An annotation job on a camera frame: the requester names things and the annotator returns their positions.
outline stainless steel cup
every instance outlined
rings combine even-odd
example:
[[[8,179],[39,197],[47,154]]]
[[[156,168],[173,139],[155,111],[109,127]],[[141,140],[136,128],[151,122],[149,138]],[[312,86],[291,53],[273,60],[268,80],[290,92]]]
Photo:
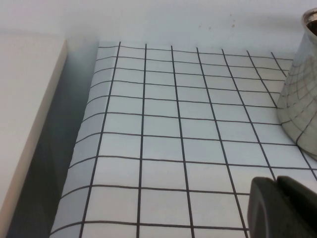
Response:
[[[317,8],[302,16],[305,29],[277,104],[286,133],[307,152],[317,155]]]

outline cup rim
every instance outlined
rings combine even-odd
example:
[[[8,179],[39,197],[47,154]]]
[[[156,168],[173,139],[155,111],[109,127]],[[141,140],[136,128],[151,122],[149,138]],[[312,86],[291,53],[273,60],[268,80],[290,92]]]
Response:
[[[302,15],[302,26],[310,37],[317,40],[317,36],[307,27],[307,24],[313,21],[317,21],[317,7],[306,11]]]

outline white paper with black grid lines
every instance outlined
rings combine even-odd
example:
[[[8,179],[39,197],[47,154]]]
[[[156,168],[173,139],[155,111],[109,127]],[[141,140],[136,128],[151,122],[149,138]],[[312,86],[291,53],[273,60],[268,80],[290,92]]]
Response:
[[[317,192],[276,116],[286,57],[100,43],[51,237],[248,237],[252,178]]]

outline black plastic object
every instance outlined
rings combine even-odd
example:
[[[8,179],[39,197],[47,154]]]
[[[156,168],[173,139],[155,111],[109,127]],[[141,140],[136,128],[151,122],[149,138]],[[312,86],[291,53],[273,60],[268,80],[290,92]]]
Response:
[[[248,222],[251,238],[317,238],[317,194],[290,177],[254,178]]]

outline white wall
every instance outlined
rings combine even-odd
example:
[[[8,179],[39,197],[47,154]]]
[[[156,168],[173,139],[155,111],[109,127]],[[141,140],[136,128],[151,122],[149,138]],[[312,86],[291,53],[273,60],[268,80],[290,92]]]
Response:
[[[0,28],[294,51],[300,16],[314,6],[316,0],[3,0]]]

